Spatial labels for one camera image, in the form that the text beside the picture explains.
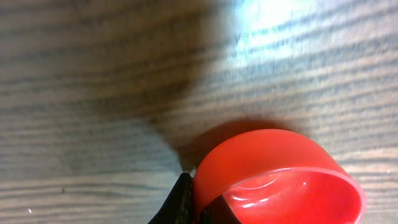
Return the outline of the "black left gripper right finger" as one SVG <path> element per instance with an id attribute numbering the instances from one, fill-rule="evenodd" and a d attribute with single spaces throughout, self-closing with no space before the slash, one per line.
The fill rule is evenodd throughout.
<path id="1" fill-rule="evenodd" d="M 241 224 L 225 198 L 215 198 L 200 214 L 200 224 Z"/>

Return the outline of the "red scoop with blue handle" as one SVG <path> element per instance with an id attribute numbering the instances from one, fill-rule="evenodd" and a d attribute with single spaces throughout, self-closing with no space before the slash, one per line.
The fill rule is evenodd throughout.
<path id="1" fill-rule="evenodd" d="M 359 223 L 363 188 L 311 139 L 281 129 L 217 145 L 193 178 L 195 218 L 223 197 L 241 223 Z"/>

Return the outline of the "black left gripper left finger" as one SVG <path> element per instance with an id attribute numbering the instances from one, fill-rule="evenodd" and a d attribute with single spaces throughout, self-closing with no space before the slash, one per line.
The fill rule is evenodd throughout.
<path id="1" fill-rule="evenodd" d="M 165 202 L 149 224 L 193 223 L 193 179 L 189 173 L 180 174 Z"/>

